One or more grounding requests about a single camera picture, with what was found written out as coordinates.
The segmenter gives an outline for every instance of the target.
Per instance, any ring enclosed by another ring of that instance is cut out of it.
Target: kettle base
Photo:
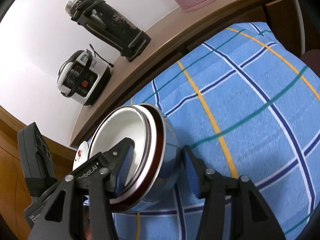
[[[184,13],[192,12],[192,11],[195,11],[195,10],[198,10],[198,9],[202,8],[203,6],[206,6],[206,5],[210,4],[210,3],[212,3],[213,1],[215,1],[215,0],[207,0],[207,1],[204,1],[202,3],[196,4],[196,5],[192,6],[192,7],[189,7],[189,8],[186,8],[186,9],[182,9],[182,11]]]

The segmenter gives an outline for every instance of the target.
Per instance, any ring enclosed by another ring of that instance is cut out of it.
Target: maroon object
[[[300,59],[320,78],[320,49],[309,50]]]

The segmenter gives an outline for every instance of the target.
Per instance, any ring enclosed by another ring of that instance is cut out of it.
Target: blue plaid tablecloth
[[[207,166],[250,176],[295,239],[320,200],[319,93],[320,79],[259,22],[221,31],[126,104],[157,106]],[[115,214],[119,239],[194,240],[203,204],[181,167],[166,199],[139,215]],[[229,227],[227,199],[223,239]]]

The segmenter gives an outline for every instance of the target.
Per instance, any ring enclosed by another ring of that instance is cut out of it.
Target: blue gripper pad
[[[129,170],[133,160],[133,152],[134,152],[134,147],[129,146],[128,151],[126,153],[126,157],[116,176],[116,186],[114,191],[114,194],[116,195],[116,197],[119,197],[124,190],[125,182],[127,180]]]
[[[200,185],[199,185],[199,178],[196,173],[195,167],[190,159],[190,156],[185,148],[183,148],[182,152],[182,160],[186,170],[186,176],[188,179],[188,183],[190,189],[193,194],[195,194],[196,198],[200,198]]]

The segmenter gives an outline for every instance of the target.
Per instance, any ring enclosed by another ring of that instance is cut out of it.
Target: black thermos
[[[150,42],[150,37],[104,0],[69,0],[71,20],[120,51],[132,61]]]

